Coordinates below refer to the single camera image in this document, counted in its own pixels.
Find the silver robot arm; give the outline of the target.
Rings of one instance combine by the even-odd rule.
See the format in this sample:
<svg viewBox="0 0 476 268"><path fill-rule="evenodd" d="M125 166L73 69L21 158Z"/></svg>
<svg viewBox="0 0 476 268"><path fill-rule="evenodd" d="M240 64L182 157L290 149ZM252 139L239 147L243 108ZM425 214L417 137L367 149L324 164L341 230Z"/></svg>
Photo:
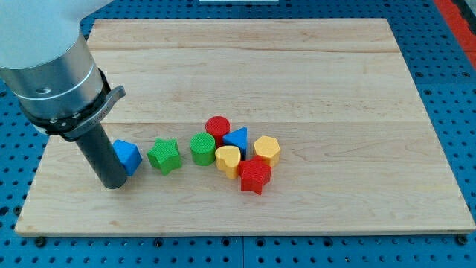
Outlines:
<svg viewBox="0 0 476 268"><path fill-rule="evenodd" d="M1 78L22 108L67 118L99 96L103 82L80 30L109 0L1 0Z"/></svg>

